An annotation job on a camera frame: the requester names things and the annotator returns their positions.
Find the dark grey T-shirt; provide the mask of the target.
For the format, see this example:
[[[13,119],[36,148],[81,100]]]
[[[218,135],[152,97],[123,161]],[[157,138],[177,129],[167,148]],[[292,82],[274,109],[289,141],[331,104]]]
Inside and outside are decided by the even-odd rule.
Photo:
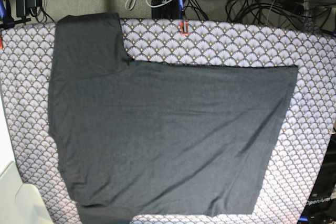
[[[81,222],[252,213],[297,75],[135,61],[117,14],[60,20],[49,135]]]

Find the red table clamp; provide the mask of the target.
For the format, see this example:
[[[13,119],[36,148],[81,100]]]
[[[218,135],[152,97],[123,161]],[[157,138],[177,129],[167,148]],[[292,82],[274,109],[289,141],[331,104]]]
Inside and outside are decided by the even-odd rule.
[[[180,31],[182,35],[188,35],[188,20],[183,19],[180,22]]]

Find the fan-patterned tablecloth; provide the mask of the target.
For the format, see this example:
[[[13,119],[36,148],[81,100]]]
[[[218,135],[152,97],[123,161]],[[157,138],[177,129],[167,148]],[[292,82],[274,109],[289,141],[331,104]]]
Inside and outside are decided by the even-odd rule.
[[[135,60],[239,67],[296,65],[298,80],[251,215],[151,216],[134,223],[296,223],[318,177],[335,123],[335,40],[293,30],[212,21],[123,19]],[[23,181],[35,185],[54,223],[79,223],[48,135],[55,25],[2,31],[1,95]]]

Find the white plastic bin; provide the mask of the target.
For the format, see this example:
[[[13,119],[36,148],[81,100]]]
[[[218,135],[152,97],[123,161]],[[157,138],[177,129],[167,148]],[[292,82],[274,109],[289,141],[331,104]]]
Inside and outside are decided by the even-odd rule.
[[[23,183],[14,162],[1,172],[1,223],[53,223],[37,187]]]

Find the black OpenArm box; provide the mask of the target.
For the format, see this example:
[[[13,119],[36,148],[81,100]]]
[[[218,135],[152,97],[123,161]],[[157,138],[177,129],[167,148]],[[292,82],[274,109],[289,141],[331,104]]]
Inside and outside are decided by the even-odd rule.
[[[335,223],[335,133],[298,223]]]

